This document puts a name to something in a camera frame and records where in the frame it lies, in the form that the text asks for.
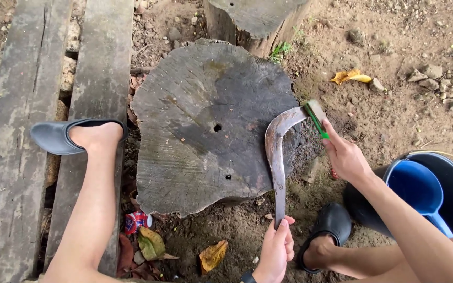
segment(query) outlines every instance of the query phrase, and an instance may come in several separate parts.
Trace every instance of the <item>wooden stump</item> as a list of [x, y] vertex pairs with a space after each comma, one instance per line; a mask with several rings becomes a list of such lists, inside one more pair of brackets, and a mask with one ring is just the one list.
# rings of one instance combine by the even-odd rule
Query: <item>wooden stump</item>
[[260, 57], [291, 42], [309, 8], [310, 0], [204, 0], [209, 36]]
[[[131, 103], [141, 130], [142, 211], [185, 217], [271, 190], [265, 131], [296, 106], [282, 68], [240, 47], [200, 39], [170, 52]], [[286, 174], [299, 139], [299, 127], [285, 136]]]

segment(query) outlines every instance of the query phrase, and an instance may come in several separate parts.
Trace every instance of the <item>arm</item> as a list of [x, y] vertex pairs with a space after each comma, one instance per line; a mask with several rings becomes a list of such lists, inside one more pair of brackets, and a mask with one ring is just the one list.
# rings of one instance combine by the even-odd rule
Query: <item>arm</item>
[[333, 168], [374, 207], [419, 280], [453, 282], [453, 242], [375, 176], [355, 144], [339, 137], [329, 121], [323, 124]]

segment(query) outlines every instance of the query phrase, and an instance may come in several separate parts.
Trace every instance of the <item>foot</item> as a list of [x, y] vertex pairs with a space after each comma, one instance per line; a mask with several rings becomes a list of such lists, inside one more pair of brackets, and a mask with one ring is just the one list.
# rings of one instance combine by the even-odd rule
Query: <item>foot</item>
[[329, 234], [314, 238], [309, 248], [304, 252], [304, 264], [308, 269], [328, 269], [330, 264], [330, 249], [335, 246], [335, 240]]
[[71, 140], [87, 152], [115, 148], [123, 136], [123, 128], [114, 122], [101, 126], [74, 126], [69, 130]]

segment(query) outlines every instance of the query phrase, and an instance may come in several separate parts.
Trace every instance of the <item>bucket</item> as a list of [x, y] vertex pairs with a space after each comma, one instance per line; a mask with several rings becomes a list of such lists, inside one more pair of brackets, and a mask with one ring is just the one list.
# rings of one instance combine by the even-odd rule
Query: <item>bucket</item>
[[[408, 153], [400, 156], [389, 165], [375, 169], [374, 173], [389, 185], [389, 179], [393, 175], [393, 171], [403, 161], [421, 164], [437, 178], [443, 191], [443, 202], [440, 209], [436, 212], [453, 233], [453, 162], [447, 157], [436, 153]], [[393, 235], [389, 232], [375, 209], [350, 183], [345, 186], [343, 199], [345, 208], [347, 208], [349, 214], [356, 222], [393, 238]]]

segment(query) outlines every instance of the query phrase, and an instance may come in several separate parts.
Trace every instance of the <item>forearm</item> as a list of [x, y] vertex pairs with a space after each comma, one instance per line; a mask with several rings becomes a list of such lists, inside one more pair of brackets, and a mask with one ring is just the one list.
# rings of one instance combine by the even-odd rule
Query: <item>forearm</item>
[[450, 239], [397, 196], [379, 177], [368, 176], [356, 188], [393, 234], [421, 282], [453, 282], [453, 242]]

